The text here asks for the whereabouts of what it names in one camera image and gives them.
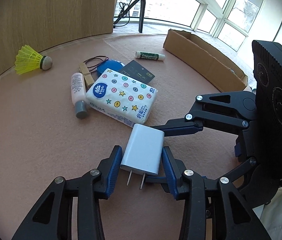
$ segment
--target wooden wall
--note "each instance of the wooden wall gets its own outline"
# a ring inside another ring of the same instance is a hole
[[[36,51],[113,31],[114,0],[0,0],[0,74],[22,45]]]

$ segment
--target black band on shuttlecock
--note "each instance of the black band on shuttlecock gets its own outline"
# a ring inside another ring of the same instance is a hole
[[[42,68],[42,65],[43,65],[43,60],[45,59],[45,57],[46,57],[46,56],[43,56],[43,58],[41,59],[41,62],[40,62],[40,69],[43,69],[43,68]]]

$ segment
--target charger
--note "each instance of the charger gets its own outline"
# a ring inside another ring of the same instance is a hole
[[[143,175],[140,189],[142,189],[145,175],[156,176],[163,147],[164,132],[136,123],[133,126],[120,168],[132,173]]]

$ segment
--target blue round object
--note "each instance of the blue round object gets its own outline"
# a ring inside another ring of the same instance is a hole
[[[102,73],[107,69],[111,69],[113,71],[116,71],[118,72],[121,68],[124,67],[124,64],[117,61],[117,60],[114,60],[114,59],[109,59],[107,60],[106,62],[103,62],[101,65],[99,65],[97,67],[97,74],[98,76],[101,76]]]

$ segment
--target gray bottle cap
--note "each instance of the gray bottle cap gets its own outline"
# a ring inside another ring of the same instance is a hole
[[[84,119],[88,116],[87,105],[84,101],[75,103],[75,116],[79,119]]]

